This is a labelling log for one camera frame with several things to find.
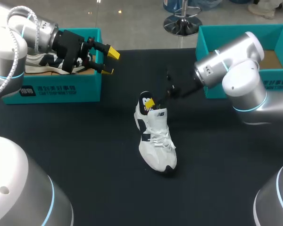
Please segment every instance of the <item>cable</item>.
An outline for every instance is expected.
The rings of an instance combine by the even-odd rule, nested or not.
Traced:
[[[10,80],[12,79],[12,77],[14,76],[14,73],[16,71],[16,68],[17,68],[17,65],[18,65],[18,59],[19,59],[19,55],[18,55],[18,43],[17,43],[17,40],[16,40],[16,37],[15,35],[13,34],[13,32],[10,30],[10,28],[8,27],[8,21],[11,17],[11,14],[14,12],[14,11],[17,11],[18,9],[24,9],[25,11],[28,11],[33,19],[34,19],[34,22],[36,24],[36,40],[35,40],[35,46],[34,46],[34,49],[36,51],[36,53],[38,53],[38,50],[39,50],[39,34],[40,34],[40,26],[39,26],[39,21],[38,21],[38,18],[36,16],[36,14],[28,7],[26,6],[17,6],[17,7],[13,7],[9,13],[8,13],[8,16],[7,16],[7,25],[6,25],[6,29],[8,30],[12,40],[13,40],[13,44],[14,44],[14,48],[13,48],[13,51],[15,53],[15,56],[14,56],[14,61],[13,61],[13,65],[10,69],[10,72],[8,74],[8,76],[6,77],[6,79],[4,80],[4,82],[2,83],[2,85],[0,86],[0,93],[6,88],[6,86],[8,85],[8,83],[10,82]]]

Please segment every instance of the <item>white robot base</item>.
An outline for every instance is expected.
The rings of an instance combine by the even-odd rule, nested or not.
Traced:
[[[73,226],[63,191],[14,142],[0,137],[0,226]]]

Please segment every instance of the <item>stool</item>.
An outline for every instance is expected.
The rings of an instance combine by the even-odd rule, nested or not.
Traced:
[[[188,14],[189,9],[198,9],[198,12],[190,15]],[[196,16],[201,12],[202,9],[200,7],[188,6],[188,0],[183,0],[183,7],[165,19],[164,28],[167,32],[177,36],[197,34],[202,22]]]

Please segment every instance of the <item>shoe tongue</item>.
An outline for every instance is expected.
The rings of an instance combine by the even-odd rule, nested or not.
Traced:
[[[149,111],[148,113],[148,120],[151,129],[154,131],[167,129],[167,110],[164,109],[157,109],[153,111]]]

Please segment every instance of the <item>shoe lace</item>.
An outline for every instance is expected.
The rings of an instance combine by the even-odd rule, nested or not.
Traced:
[[[150,128],[147,128],[147,131],[153,135],[153,138],[149,139],[150,142],[154,143],[156,147],[164,147],[164,148],[173,148],[175,149],[175,145],[171,140],[169,128],[162,129],[159,131],[153,131]]]

